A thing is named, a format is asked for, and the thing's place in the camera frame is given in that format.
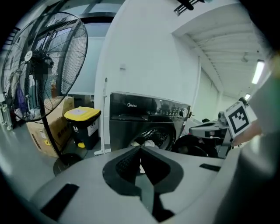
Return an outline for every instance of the light fixture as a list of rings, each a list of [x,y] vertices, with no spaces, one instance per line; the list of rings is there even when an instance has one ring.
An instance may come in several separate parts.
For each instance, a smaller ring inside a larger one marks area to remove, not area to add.
[[[251,95],[247,94],[247,95],[245,96],[245,99],[248,100],[248,99],[250,98],[250,96],[251,96]]]
[[[259,81],[259,78],[261,77],[262,71],[264,67],[264,61],[258,60],[257,67],[255,69],[255,75],[253,77],[252,83],[257,84]]]

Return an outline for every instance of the black trash bin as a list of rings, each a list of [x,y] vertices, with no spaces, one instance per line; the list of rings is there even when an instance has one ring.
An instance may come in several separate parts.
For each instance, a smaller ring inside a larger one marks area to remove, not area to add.
[[[78,107],[65,113],[70,123],[75,144],[91,150],[99,140],[97,118],[101,111],[90,107]]]

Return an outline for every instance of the ceiling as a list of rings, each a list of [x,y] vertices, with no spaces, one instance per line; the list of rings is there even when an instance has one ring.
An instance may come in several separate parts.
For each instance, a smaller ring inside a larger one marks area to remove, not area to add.
[[[201,48],[217,72],[224,94],[250,94],[262,48],[250,17],[240,4],[209,11],[193,19],[187,35]]]

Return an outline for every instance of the fan grille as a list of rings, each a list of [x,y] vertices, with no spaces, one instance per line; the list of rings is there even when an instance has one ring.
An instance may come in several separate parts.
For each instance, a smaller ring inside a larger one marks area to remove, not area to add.
[[[79,75],[87,47],[86,28],[71,14],[45,14],[28,24],[2,71],[4,96],[16,115],[36,121],[53,111]]]

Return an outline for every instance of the washing machine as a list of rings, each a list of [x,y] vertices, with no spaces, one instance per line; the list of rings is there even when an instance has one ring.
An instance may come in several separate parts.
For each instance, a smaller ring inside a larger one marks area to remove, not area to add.
[[[181,136],[190,106],[141,94],[110,95],[111,150],[146,145],[170,151]]]

